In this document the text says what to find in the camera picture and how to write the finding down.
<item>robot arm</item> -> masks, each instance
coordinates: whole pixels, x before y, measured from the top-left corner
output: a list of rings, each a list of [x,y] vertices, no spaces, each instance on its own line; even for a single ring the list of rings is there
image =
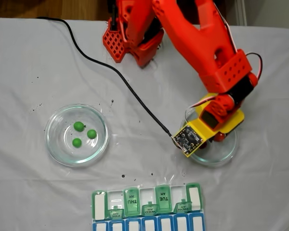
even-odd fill
[[[184,18],[176,0],[116,0],[118,18],[109,20],[103,36],[104,45],[116,62],[129,52],[139,66],[144,66],[162,41],[163,27],[175,48],[198,72],[210,101],[197,104],[199,118],[188,122],[174,136],[186,156],[207,140],[222,140],[243,121],[239,108],[258,83],[245,53],[236,49],[229,26],[213,0],[195,3],[199,29]],[[116,30],[110,26],[113,20],[118,24],[113,27]]]

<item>black cable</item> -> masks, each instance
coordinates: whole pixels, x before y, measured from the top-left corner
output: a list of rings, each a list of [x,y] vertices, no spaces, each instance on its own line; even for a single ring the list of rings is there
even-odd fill
[[[59,19],[59,18],[49,18],[49,17],[38,17],[38,19],[46,19],[46,20],[51,20],[51,21],[57,21],[57,22],[61,22],[61,23],[64,23],[66,25],[66,27],[68,28],[68,31],[71,35],[71,38],[73,40],[73,43],[76,47],[76,49],[80,52],[80,54],[82,54],[83,57],[85,57],[86,59],[94,62],[94,63],[97,63],[99,65],[102,65],[102,66],[105,66],[105,67],[108,67],[110,68],[111,70],[113,70],[114,72],[116,72],[120,78],[123,80],[123,82],[125,83],[125,85],[128,87],[128,89],[131,91],[131,93],[135,96],[135,98],[138,100],[138,102],[140,103],[140,105],[146,110],[146,112],[148,112],[148,114],[155,120],[155,122],[158,123],[158,125],[171,137],[171,134],[169,132],[169,130],[159,121],[159,119],[156,118],[156,116],[147,108],[147,106],[144,104],[144,102],[139,98],[139,96],[136,94],[136,92],[133,90],[133,88],[129,85],[129,83],[126,81],[125,77],[116,69],[114,68],[113,66],[111,65],[108,65],[108,64],[105,64],[101,61],[98,61],[96,59],[93,59],[89,56],[87,56],[80,48],[79,46],[77,45],[76,41],[75,41],[75,38],[74,38],[74,35],[73,35],[73,32],[72,32],[72,29],[71,27],[69,26],[69,24],[63,20],[63,19]]]
[[[259,55],[258,53],[255,53],[255,52],[248,52],[248,53],[246,54],[246,56],[248,56],[248,55],[250,55],[250,54],[254,54],[254,55],[257,55],[257,56],[258,56],[258,58],[259,58],[259,61],[260,61],[260,66],[259,66],[259,73],[258,73],[258,76],[257,76],[257,78],[258,78],[258,81],[259,81],[259,79],[260,79],[260,76],[261,76],[261,74],[262,74],[262,69],[263,69],[263,60],[262,60],[262,57],[261,57],[261,55]]]

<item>white wall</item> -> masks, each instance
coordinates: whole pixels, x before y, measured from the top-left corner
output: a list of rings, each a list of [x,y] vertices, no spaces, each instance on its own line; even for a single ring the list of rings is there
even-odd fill
[[[289,28],[289,0],[244,0],[248,26]]]

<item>white wire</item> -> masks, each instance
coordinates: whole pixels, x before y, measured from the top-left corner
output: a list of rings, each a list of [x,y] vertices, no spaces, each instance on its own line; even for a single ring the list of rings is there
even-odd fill
[[[195,107],[197,107],[197,106],[200,106],[200,105],[202,105],[203,103],[206,103],[206,102],[208,102],[208,101],[214,100],[215,98],[216,98],[216,96],[210,96],[210,97],[204,98],[204,99],[198,101],[197,103],[195,103],[195,104],[189,106],[188,108],[186,108],[186,110],[185,110],[185,112],[184,112],[184,118],[185,118],[186,123],[188,123],[188,120],[187,120],[187,117],[186,117],[186,112],[187,112],[188,109],[190,109],[190,108],[195,108]]]
[[[227,21],[225,20],[225,18],[222,16],[220,10],[217,8],[217,6],[216,6],[215,3],[214,3],[214,5],[215,5],[215,8],[217,9],[217,11],[218,11],[220,17],[222,18],[223,23],[225,24],[225,26],[226,26],[226,28],[227,28],[227,30],[228,30],[228,32],[229,32],[231,42],[232,42],[233,47],[235,48],[235,51],[236,51],[236,53],[237,53],[236,44],[235,44],[235,41],[233,40],[233,37],[232,37],[232,34],[231,34],[231,30],[230,30],[230,26],[229,26],[229,24],[227,23]]]
[[[216,96],[210,96],[210,97],[204,98],[204,99],[198,101],[197,103],[189,106],[188,108],[197,107],[197,106],[202,105],[203,103],[205,103],[207,101],[214,100],[215,98],[216,98]]]

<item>pill organizer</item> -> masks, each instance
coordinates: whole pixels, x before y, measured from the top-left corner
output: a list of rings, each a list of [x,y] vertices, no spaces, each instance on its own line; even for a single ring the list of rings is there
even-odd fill
[[[198,183],[92,193],[93,231],[205,231]]]

